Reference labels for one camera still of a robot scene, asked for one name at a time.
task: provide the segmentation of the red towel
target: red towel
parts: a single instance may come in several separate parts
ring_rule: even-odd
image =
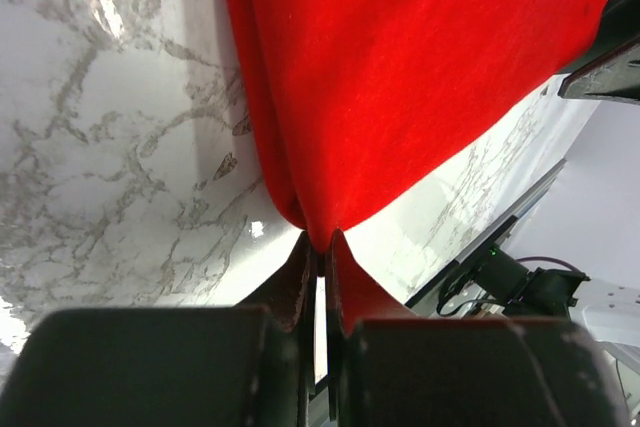
[[[276,207],[325,250],[585,51],[605,2],[228,0]]]

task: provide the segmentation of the cable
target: cable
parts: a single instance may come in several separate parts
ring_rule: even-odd
[[[618,374],[618,382],[620,382],[620,389],[622,389],[622,398],[624,399],[624,405],[626,405],[628,408],[629,406],[627,405],[627,394],[624,391],[624,385],[622,385],[622,376],[620,375],[620,366],[618,364],[618,359],[616,359],[616,373]]]
[[[493,305],[499,305],[501,307],[504,307],[504,305],[500,302],[498,302],[497,300],[491,300],[491,299],[472,299],[472,300],[467,300],[466,302],[461,303],[460,305],[458,305],[458,307],[456,307],[455,309],[453,309],[451,312],[448,312],[446,314],[443,314],[440,312],[440,310],[442,309],[442,307],[438,307],[437,312],[438,315],[440,317],[453,317],[454,315],[456,315],[458,312],[460,312],[460,309],[462,309],[462,307],[464,307],[467,304],[493,304]]]
[[[575,265],[570,264],[569,262],[567,262],[566,260],[561,260],[561,259],[556,259],[555,257],[545,257],[545,256],[541,256],[541,255],[536,255],[533,257],[523,257],[522,259],[516,259],[518,262],[533,262],[533,261],[540,261],[540,262],[550,262],[552,264],[557,264],[557,265],[561,265],[563,267],[566,267],[567,269],[573,271],[573,272],[577,272],[579,274],[582,274],[583,272],[578,269]]]

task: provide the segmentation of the red fabric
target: red fabric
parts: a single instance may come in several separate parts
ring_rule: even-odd
[[[276,207],[325,250],[586,50],[605,2],[228,0]]]

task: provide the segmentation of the white wall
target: white wall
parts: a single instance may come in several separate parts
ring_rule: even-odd
[[[505,246],[640,289],[640,106],[603,102],[549,193]]]

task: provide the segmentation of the marble surface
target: marble surface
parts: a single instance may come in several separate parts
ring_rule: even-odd
[[[286,258],[224,0],[0,0],[0,39],[0,377],[52,309],[231,304]],[[596,104],[559,82],[348,232],[393,295],[564,155]]]

